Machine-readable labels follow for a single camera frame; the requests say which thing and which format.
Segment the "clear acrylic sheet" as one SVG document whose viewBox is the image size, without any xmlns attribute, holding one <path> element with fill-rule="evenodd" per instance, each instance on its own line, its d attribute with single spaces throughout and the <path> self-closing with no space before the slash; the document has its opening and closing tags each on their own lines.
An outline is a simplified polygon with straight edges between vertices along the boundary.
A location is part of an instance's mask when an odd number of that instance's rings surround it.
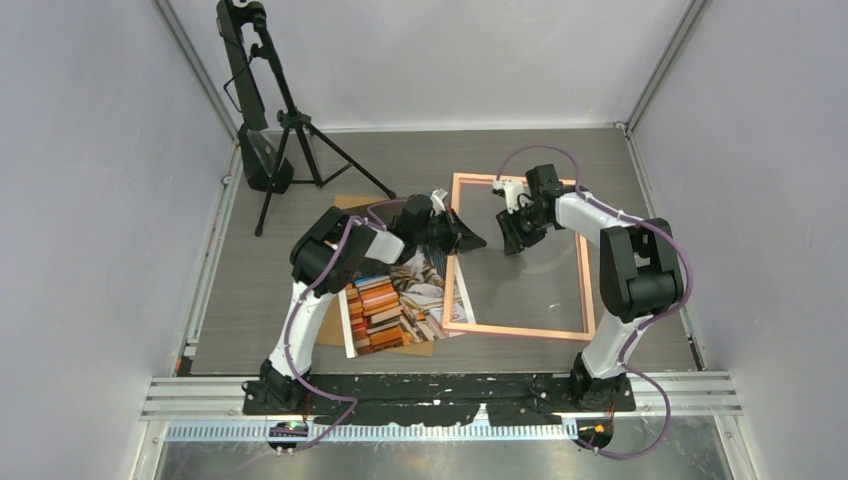
<svg viewBox="0 0 848 480">
<path fill-rule="evenodd" d="M 519 254 L 504 253 L 496 215 L 505 209 L 491 185 L 464 184 L 459 217 L 487 246 L 458 255 L 478 324 L 578 332 L 584 329 L 575 234 L 548 231 Z"/>
</svg>

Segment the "pink wooden picture frame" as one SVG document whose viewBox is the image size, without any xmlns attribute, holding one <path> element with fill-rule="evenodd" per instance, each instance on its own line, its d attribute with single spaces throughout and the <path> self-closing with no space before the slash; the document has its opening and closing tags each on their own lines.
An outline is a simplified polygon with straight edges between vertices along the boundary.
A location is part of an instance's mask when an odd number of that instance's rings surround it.
<svg viewBox="0 0 848 480">
<path fill-rule="evenodd" d="M 461 188 L 467 185 L 491 186 L 495 180 L 493 174 L 460 173 L 453 174 L 451 188 L 451 206 L 459 213 L 461 203 Z M 579 233 L 574 233 L 574 243 L 577 256 L 577 272 L 579 281 L 579 300 L 583 331 L 560 331 L 525 327 L 509 327 L 472 323 L 459 323 L 453 320 L 453 297 L 456 287 L 464 288 L 463 282 L 457 280 L 457 255 L 446 258 L 445 294 L 443 302 L 442 327 L 450 332 L 500 335 L 509 337 L 544 338 L 567 341 L 590 341 L 597 330 L 597 320 L 594 314 L 594 299 L 592 294 L 592 279 L 590 273 L 588 242 Z"/>
</svg>

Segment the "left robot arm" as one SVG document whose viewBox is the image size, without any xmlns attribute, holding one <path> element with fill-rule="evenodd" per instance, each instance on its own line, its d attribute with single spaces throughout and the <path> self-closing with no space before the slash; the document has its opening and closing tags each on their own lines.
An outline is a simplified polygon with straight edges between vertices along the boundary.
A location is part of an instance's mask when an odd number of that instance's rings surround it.
<svg viewBox="0 0 848 480">
<path fill-rule="evenodd" d="M 357 404 L 356 398 L 314 385 L 309 374 L 313 350 L 330 304 L 367 261 L 401 267 L 418 252 L 449 256 L 486 246 L 437 193 L 395 200 L 398 209 L 368 206 L 365 216 L 330 207 L 295 243 L 291 254 L 292 298 L 283 330 L 257 379 L 242 385 L 243 412 L 302 413 L 308 400 Z"/>
</svg>

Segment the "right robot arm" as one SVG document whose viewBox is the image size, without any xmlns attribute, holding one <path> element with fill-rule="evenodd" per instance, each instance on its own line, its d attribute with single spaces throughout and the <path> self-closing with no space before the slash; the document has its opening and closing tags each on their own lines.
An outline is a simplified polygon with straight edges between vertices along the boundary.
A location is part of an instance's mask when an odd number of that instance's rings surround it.
<svg viewBox="0 0 848 480">
<path fill-rule="evenodd" d="M 685 293 L 668 222 L 615 210 L 577 184 L 564 184 L 551 164 L 528 170 L 522 181 L 497 177 L 492 191 L 506 204 L 496 216 L 505 254 L 523 252 L 551 229 L 570 229 L 598 248 L 604 314 L 575 358 L 566 391 L 581 410 L 610 407 L 625 389 L 628 359 L 649 321 Z"/>
</svg>

